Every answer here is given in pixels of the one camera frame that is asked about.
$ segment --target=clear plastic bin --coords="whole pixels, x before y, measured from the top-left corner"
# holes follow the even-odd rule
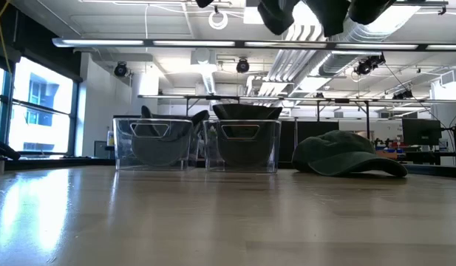
[[[203,125],[207,171],[277,172],[280,121],[210,120]]]
[[[185,171],[194,168],[198,135],[190,120],[115,118],[117,170]]]

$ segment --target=bin handle cutout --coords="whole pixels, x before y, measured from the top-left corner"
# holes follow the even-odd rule
[[[152,130],[153,132],[156,132],[156,134],[160,134],[160,133],[158,130],[155,129],[154,126],[165,126],[166,130],[164,131],[164,133],[162,135],[159,135],[159,136],[148,136],[148,135],[143,136],[143,135],[138,135],[136,133],[136,131],[135,131],[136,126],[147,126],[148,128],[151,128],[150,130]],[[147,138],[154,138],[154,139],[160,139],[160,138],[165,137],[167,132],[169,131],[169,125],[164,124],[164,123],[131,123],[131,124],[129,124],[129,127],[131,128],[132,134],[135,137],[147,137]]]
[[[256,132],[254,133],[254,135],[252,135],[250,137],[232,137],[232,136],[228,136],[228,134],[226,134],[225,129],[242,128],[242,127],[255,128]],[[259,133],[259,129],[260,129],[259,125],[222,125],[221,126],[221,131],[225,135],[227,140],[254,140],[257,137],[257,134]]]

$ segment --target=green baseball cap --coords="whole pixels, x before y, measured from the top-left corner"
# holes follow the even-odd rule
[[[396,177],[408,174],[400,163],[376,155],[368,139],[339,130],[303,140],[293,153],[292,164],[299,171],[326,176],[371,170],[385,171]]]

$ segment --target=table surface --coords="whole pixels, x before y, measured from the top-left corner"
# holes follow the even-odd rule
[[[109,166],[6,174],[0,265],[456,265],[456,180]]]

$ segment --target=cap brim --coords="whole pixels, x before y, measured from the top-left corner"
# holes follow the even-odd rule
[[[385,171],[396,177],[404,177],[408,174],[406,168],[400,163],[365,151],[337,154],[323,160],[308,163],[308,165],[318,174],[327,176],[372,170]]]

